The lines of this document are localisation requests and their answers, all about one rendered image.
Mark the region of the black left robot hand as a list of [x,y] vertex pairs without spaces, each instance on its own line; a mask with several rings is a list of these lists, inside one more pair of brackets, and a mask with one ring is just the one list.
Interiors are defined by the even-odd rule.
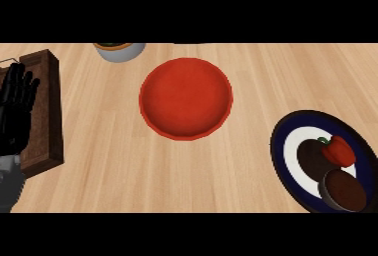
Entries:
[[26,148],[38,85],[25,65],[13,63],[0,88],[0,156],[16,155]]

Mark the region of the dark brown wooden board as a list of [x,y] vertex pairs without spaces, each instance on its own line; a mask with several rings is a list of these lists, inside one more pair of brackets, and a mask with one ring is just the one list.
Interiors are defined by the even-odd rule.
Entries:
[[45,49],[20,56],[19,62],[39,79],[27,146],[20,153],[20,171],[30,178],[63,164],[58,60]]

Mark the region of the red bell pepper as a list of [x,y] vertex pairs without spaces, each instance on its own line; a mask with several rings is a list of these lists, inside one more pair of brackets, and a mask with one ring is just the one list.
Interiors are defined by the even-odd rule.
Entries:
[[321,143],[321,154],[327,161],[339,167],[351,166],[355,162],[355,155],[342,137],[336,135],[332,135],[330,139],[318,137],[317,141]]

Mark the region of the blue and white plate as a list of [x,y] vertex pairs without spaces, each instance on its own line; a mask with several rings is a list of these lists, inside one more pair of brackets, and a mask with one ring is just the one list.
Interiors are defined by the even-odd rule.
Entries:
[[378,213],[378,156],[357,131],[332,115],[314,111],[290,112],[277,122],[270,137],[270,156],[277,177],[298,204],[311,213],[345,213],[332,209],[318,194],[318,182],[305,174],[296,159],[299,144],[318,137],[342,137],[354,164],[342,170],[358,180],[366,192],[363,213]]

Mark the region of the grey pot with orange rim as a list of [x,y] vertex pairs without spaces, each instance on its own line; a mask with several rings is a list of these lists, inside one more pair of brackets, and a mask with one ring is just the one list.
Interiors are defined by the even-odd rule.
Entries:
[[122,63],[134,59],[143,52],[144,46],[144,43],[122,43],[110,46],[94,43],[98,55],[112,63]]

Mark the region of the red bowl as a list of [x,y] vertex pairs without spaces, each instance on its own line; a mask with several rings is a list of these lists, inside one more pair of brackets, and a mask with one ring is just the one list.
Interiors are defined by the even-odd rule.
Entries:
[[152,130],[175,141],[208,136],[230,114],[233,93],[219,68],[197,58],[163,62],[146,76],[138,107]]

